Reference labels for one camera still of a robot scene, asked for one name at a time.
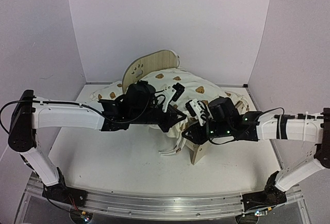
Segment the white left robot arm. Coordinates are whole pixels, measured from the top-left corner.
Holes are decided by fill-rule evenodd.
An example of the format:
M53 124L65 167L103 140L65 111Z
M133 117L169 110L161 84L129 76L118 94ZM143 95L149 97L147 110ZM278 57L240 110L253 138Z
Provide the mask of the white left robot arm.
M33 90L25 90L11 116L8 145L41 179L43 197L66 204L83 206L85 190L68 187L64 175L41 149L37 129L45 127L77 127L115 132L127 130L131 124L157 125L164 133L186 119L174 108L184 93L180 83L157 91L147 81L138 81L115 100L100 99L96 107L88 104L38 98Z

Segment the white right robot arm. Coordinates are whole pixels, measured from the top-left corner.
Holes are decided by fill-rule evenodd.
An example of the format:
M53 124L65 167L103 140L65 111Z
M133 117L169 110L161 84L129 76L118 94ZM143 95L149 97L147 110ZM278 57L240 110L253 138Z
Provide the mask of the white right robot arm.
M286 203L286 191L312 174L329 168L329 108L310 115L274 110L248 111L240 114L230 98L219 97L208 104L190 100L185 105L197 121L183 131L183 138L202 145L215 138L234 141L298 140L315 144L296 165L271 174L262 191L242 195L243 210L265 211Z

